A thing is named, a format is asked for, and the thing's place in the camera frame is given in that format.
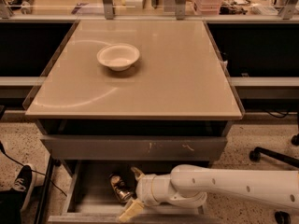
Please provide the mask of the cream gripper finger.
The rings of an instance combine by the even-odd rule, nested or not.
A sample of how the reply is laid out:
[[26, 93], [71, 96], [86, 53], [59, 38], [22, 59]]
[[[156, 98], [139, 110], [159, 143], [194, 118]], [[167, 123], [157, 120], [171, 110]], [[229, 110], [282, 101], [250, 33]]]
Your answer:
[[144, 204], [139, 199], [131, 198], [124, 206], [123, 211], [119, 215], [120, 222], [127, 222], [131, 218], [139, 215], [144, 209]]
[[140, 169], [138, 169], [137, 167], [132, 167], [131, 171], [134, 173], [136, 181], [141, 180], [145, 176], [145, 174]]

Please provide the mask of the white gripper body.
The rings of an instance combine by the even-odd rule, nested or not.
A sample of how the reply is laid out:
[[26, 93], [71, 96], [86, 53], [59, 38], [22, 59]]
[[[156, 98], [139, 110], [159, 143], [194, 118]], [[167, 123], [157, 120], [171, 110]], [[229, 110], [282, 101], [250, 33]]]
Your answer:
[[170, 175], [140, 176], [135, 193], [139, 201], [146, 206], [169, 203], [172, 194]]

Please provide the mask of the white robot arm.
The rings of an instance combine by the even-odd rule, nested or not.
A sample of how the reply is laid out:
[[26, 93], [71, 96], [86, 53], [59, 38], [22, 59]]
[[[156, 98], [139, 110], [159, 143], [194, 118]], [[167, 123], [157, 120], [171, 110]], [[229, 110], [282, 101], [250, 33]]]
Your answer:
[[296, 171], [209, 169], [188, 164], [176, 166], [167, 175], [146, 175], [136, 167], [132, 171], [137, 181], [136, 197], [125, 205], [119, 217], [121, 222], [161, 203], [195, 209], [206, 202], [209, 193], [299, 211]]

